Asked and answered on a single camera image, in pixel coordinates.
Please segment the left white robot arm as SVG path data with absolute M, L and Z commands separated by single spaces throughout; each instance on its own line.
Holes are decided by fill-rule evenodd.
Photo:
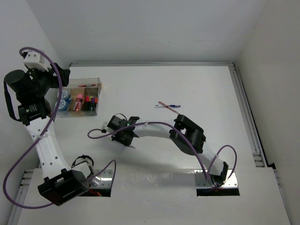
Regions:
M 52 111 L 45 98 L 49 89 L 58 89 L 68 85 L 70 70 L 57 64 L 51 68 L 29 68 L 13 70 L 4 78 L 4 91 L 9 115 L 16 119 L 8 88 L 11 88 L 17 100 L 19 118 L 29 132 L 42 167 L 43 183 L 38 192 L 51 203 L 60 206 L 74 197 L 89 191 L 85 175 L 73 170 L 65 161 L 54 131 L 56 111 Z

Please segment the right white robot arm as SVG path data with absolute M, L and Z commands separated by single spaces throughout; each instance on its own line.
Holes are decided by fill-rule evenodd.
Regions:
M 134 138 L 159 137 L 173 141 L 183 153 L 195 156 L 200 166 L 207 169 L 206 177 L 214 184 L 223 184 L 227 177 L 228 164 L 219 159 L 206 142 L 204 130 L 185 115 L 174 120 L 148 121 L 132 116 L 128 120 L 114 115 L 103 126 L 108 132 L 115 132 L 112 140 L 130 146 Z

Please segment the blue gel pen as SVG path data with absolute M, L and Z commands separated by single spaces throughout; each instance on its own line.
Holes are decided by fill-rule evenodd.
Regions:
M 158 104 L 155 107 L 180 108 L 181 105 L 163 105 L 163 104 Z

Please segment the blue patterned round jar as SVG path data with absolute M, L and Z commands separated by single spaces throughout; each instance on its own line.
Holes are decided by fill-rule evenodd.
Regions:
M 71 95 L 70 92 L 66 89 L 63 89 L 61 91 L 61 97 L 62 100 L 65 100 L 66 102 L 70 102 L 71 101 Z

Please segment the red gel pen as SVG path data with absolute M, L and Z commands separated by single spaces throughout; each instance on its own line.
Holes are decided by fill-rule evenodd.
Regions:
M 159 102 L 157 105 L 156 105 L 157 108 L 166 108 L 170 111 L 172 111 L 173 113 L 177 114 L 177 115 L 180 115 L 180 113 L 178 111 L 175 110 L 175 108 L 180 108 L 181 105 L 174 105 L 174 104 L 171 104 L 171 105 L 168 105 L 168 104 L 165 104 L 163 102 Z

